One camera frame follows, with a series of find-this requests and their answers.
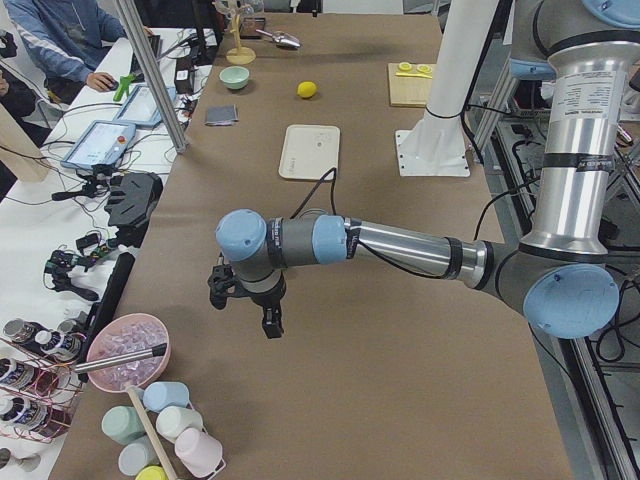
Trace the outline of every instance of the sleeve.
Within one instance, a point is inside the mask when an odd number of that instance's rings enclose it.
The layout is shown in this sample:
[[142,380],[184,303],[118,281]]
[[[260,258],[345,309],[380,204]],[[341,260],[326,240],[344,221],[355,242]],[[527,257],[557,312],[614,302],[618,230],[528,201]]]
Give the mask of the sleeve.
[[49,32],[36,7],[32,3],[6,3],[9,16],[24,41],[29,54],[47,71],[56,76],[85,82],[91,70],[81,58],[71,56],[58,47],[49,37]]
[[98,7],[98,25],[100,26],[101,38],[107,42],[115,42],[120,37],[127,36],[120,20],[109,15],[100,7]]
[[23,82],[4,70],[2,77],[9,83],[9,91],[0,103],[14,118],[31,115],[36,108],[36,96]]

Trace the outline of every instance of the white tray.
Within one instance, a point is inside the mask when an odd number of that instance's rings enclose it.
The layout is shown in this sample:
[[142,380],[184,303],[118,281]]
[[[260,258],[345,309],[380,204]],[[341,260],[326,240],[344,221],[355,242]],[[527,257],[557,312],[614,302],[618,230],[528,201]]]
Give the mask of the white tray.
[[[318,180],[338,168],[340,129],[327,125],[289,125],[278,173],[292,180]],[[327,176],[332,180],[333,174]]]

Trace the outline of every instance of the pink cup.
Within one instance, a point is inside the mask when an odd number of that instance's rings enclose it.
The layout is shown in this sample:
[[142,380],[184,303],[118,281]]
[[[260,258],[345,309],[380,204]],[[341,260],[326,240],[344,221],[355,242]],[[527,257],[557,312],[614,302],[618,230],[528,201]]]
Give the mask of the pink cup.
[[176,439],[176,456],[194,477],[214,476],[226,464],[222,444],[197,428],[187,428]]

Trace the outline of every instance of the green bowl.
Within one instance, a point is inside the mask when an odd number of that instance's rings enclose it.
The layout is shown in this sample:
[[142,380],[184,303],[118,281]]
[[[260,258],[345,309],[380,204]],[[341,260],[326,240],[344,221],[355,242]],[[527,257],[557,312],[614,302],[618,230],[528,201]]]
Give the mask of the green bowl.
[[244,67],[227,67],[220,72],[220,81],[230,90],[240,90],[249,82],[249,70]]

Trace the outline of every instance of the blue jacket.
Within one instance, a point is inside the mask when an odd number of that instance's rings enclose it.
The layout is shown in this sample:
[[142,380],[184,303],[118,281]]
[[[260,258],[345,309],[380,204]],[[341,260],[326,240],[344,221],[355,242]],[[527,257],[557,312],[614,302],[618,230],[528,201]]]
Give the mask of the blue jacket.
[[125,32],[96,0],[4,0],[33,62],[47,78],[85,82]]

